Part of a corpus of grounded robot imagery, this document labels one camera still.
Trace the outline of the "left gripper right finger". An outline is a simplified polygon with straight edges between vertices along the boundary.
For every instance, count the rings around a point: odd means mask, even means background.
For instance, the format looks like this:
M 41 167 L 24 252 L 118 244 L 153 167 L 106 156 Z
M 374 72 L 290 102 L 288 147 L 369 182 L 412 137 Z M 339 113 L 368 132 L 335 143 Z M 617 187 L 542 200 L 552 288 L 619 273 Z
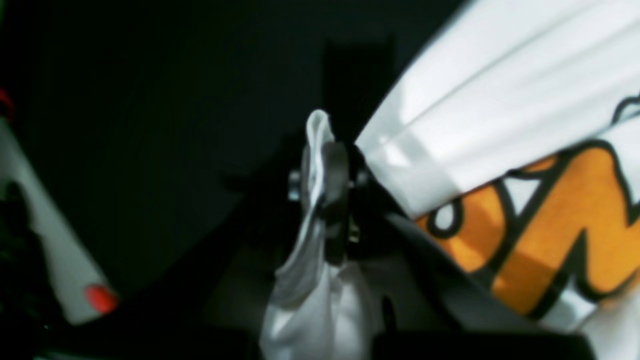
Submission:
M 450 296 L 461 270 L 400 213 L 362 158 L 344 143 L 324 145 L 324 258 L 354 265 L 375 337 L 398 333 L 463 333 Z

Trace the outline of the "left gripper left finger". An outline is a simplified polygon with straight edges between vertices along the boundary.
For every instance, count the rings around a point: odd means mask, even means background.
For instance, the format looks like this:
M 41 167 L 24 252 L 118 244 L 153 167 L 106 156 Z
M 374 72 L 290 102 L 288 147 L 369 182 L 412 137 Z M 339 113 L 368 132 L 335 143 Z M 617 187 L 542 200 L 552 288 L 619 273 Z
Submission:
M 252 173 L 222 174 L 222 187 L 240 201 L 178 263 L 181 330 L 211 327 L 259 338 L 275 271 L 297 239 L 301 205 L 288 199 L 288 187 L 305 145 L 306 133 L 297 130 Z

